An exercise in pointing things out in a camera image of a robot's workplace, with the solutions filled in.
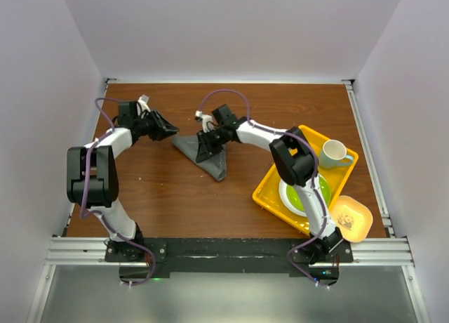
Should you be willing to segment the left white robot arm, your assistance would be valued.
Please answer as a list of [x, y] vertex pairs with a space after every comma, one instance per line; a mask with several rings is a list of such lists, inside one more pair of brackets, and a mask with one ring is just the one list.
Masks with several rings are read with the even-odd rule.
[[94, 215], [109, 233], [108, 249], [128, 261], [151, 261], [138, 224], [119, 201], [115, 159], [143, 136], [161, 141], [179, 132], [156, 110], [121, 110], [100, 138], [67, 151], [67, 197], [80, 206], [80, 217]]

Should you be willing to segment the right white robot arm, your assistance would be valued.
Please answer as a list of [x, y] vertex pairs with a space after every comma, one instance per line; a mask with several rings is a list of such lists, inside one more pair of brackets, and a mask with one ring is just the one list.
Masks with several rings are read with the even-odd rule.
[[209, 159], [231, 141], [254, 145], [271, 153], [281, 180], [296, 191], [309, 221], [310, 239], [296, 249], [305, 251], [322, 262], [337, 254], [343, 238], [330, 216], [320, 188], [318, 157], [297, 127], [289, 130], [271, 128], [252, 119], [225, 117], [217, 123], [208, 114], [199, 113], [197, 133], [199, 149], [196, 162]]

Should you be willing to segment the grey cloth napkin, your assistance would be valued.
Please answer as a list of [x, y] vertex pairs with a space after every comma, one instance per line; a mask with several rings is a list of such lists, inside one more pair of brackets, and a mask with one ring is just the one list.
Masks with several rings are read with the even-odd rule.
[[197, 136], [173, 136], [172, 144], [183, 153], [195, 165], [203, 169], [212, 176], [217, 182], [221, 182], [227, 177], [226, 149], [219, 154], [206, 159], [201, 163], [196, 162], [196, 156], [199, 150], [199, 140]]

